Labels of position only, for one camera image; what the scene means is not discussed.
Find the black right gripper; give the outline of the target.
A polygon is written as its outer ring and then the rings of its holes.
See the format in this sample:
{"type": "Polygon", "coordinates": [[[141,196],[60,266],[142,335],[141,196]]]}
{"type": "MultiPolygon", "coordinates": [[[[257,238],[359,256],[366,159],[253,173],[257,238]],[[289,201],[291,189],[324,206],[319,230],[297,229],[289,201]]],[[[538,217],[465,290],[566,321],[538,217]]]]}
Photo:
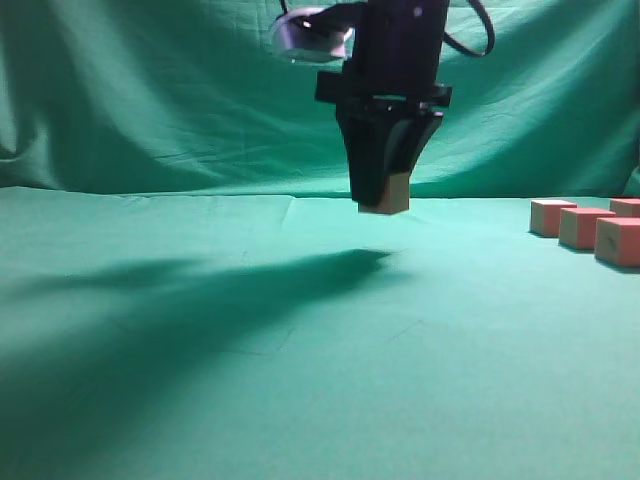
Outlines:
{"type": "MultiPolygon", "coordinates": [[[[437,82],[449,3],[366,1],[337,4],[315,16],[323,30],[355,30],[351,56],[339,73],[317,74],[315,99],[341,104],[356,98],[403,98],[447,107],[452,88],[437,82]]],[[[390,116],[337,112],[348,163],[351,198],[379,204],[392,174],[411,174],[442,117],[409,122],[390,116]]]]}

